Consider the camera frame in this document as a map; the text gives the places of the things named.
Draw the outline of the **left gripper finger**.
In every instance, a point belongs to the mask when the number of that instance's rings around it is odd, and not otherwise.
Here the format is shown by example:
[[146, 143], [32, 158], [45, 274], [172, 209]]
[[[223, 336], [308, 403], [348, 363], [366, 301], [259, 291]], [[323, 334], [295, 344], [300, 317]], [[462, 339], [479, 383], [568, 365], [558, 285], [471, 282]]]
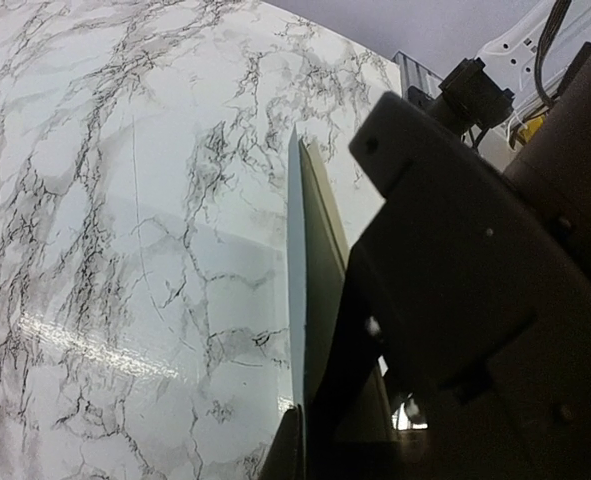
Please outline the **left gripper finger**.
[[304, 478], [303, 413], [300, 406], [292, 406], [281, 419], [259, 479], [302, 480]]

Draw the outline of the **blue-grey envelope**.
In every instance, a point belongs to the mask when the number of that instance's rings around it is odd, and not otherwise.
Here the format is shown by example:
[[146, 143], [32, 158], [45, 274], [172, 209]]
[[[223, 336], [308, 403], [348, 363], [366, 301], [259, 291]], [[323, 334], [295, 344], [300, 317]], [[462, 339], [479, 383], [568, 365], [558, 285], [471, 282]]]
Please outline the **blue-grey envelope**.
[[286, 257], [293, 402], [305, 404], [306, 230], [299, 135], [293, 127], [288, 143]]

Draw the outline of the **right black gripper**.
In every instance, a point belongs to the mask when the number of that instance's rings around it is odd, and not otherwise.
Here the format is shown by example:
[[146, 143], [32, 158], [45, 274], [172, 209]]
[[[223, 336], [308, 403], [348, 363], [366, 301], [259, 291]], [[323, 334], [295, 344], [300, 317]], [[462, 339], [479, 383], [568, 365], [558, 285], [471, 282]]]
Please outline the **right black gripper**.
[[379, 358], [430, 479], [591, 479], [591, 55], [504, 172], [394, 93], [351, 152], [384, 197], [324, 375], [331, 447]]

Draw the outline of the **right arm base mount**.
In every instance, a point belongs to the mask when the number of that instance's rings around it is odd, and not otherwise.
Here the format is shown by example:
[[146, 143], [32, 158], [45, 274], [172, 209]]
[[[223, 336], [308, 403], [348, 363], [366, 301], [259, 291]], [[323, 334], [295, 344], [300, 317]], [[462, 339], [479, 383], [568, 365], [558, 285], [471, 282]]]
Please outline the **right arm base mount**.
[[410, 133], [432, 134], [441, 126], [476, 150], [486, 135], [514, 112], [515, 94], [501, 88], [486, 73], [485, 63], [479, 58], [459, 62], [442, 78], [439, 89], [436, 98], [416, 87], [408, 90], [407, 98], [402, 96], [414, 108], [404, 121]]

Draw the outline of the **beige letter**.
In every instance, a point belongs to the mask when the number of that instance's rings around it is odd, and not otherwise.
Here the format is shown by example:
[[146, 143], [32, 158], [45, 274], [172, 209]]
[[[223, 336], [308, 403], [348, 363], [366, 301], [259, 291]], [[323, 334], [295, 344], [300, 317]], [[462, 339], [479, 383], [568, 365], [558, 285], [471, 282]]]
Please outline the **beige letter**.
[[349, 245], [318, 145], [299, 141], [298, 148], [306, 260], [304, 399], [310, 403], [328, 362]]

